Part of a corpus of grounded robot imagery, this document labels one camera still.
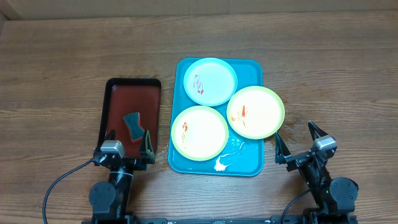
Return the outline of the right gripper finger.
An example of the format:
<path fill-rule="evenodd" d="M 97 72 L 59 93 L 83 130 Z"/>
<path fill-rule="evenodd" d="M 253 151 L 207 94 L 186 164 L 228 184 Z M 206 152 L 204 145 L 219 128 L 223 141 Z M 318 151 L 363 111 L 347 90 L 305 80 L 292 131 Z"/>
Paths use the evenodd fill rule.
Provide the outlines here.
<path fill-rule="evenodd" d="M 307 124 L 313 140 L 328 135 L 326 132 L 320 129 L 313 121 L 310 120 Z"/>
<path fill-rule="evenodd" d="M 285 164 L 287 162 L 287 158 L 291 157 L 292 155 L 278 132 L 274 134 L 274 138 L 275 138 L 275 162 L 277 164 Z"/>

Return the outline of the dark green sponge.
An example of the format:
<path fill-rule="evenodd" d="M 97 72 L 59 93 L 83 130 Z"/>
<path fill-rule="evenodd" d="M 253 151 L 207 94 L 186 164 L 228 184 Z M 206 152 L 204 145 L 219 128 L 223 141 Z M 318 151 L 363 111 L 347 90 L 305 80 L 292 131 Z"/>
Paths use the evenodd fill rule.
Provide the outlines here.
<path fill-rule="evenodd" d="M 144 135 L 144 129 L 141 126 L 141 119 L 139 112 L 133 112 L 125 115 L 123 120 L 130 132 L 132 140 L 139 139 Z"/>

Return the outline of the yellow-green plate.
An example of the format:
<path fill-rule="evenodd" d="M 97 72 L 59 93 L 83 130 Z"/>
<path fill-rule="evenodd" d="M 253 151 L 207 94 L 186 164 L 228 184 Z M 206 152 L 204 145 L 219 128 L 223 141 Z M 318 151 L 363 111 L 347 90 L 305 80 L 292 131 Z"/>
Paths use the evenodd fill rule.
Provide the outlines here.
<path fill-rule="evenodd" d="M 229 100 L 226 118 L 232 129 L 248 139 L 272 136 L 282 126 L 285 108 L 281 98 L 269 88 L 248 86 Z"/>
<path fill-rule="evenodd" d="M 183 157 L 207 161 L 225 148 L 229 129 L 217 110 L 208 106 L 192 106 L 178 114 L 170 135 L 172 144 Z"/>

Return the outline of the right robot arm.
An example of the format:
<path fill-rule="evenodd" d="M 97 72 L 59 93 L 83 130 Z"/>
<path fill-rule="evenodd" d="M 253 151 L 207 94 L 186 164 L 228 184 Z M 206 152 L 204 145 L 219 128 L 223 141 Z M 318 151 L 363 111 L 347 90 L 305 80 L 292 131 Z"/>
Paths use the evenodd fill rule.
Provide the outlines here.
<path fill-rule="evenodd" d="M 337 149 L 334 137 L 320 129 L 313 121 L 308 122 L 313 139 L 312 147 L 292 155 L 279 133 L 275 133 L 275 162 L 286 164 L 287 171 L 298 170 L 308 190 L 295 197 L 284 209 L 282 215 L 270 217 L 271 223 L 357 223 L 352 215 L 358 197 L 358 184 L 346 177 L 331 178 L 326 168 L 328 159 Z M 289 208 L 304 195 L 310 193 L 315 208 L 306 208 L 302 215 L 288 216 Z"/>

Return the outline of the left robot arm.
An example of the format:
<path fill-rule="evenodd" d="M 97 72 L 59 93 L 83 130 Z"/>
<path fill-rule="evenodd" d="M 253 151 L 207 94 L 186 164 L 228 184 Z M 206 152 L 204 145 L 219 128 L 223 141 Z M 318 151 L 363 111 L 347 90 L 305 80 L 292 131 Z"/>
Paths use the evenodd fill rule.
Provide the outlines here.
<path fill-rule="evenodd" d="M 122 142 L 114 130 L 94 150 L 93 163 L 109 169 L 107 181 L 95 184 L 89 193 L 93 207 L 92 223 L 140 223 L 139 218 L 127 211 L 135 171 L 147 169 L 155 163 L 150 132 L 144 131 L 139 146 L 140 158 L 128 158 Z"/>

